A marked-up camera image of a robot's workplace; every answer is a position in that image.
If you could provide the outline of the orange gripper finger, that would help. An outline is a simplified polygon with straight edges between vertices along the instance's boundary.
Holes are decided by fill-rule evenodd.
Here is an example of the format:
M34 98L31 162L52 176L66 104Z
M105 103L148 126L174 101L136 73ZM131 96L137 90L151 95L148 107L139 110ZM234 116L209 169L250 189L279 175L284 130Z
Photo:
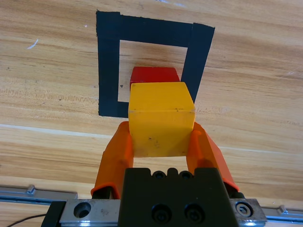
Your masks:
M198 123L194 123L190 136L187 150L187 167L191 173L194 173L196 168L216 168L221 175L229 197L232 199L244 198L244 194L240 192L239 187L233 180L221 150Z
M134 152L129 122L122 122L102 154L96 182L91 190L93 199L120 199L125 170L132 168Z

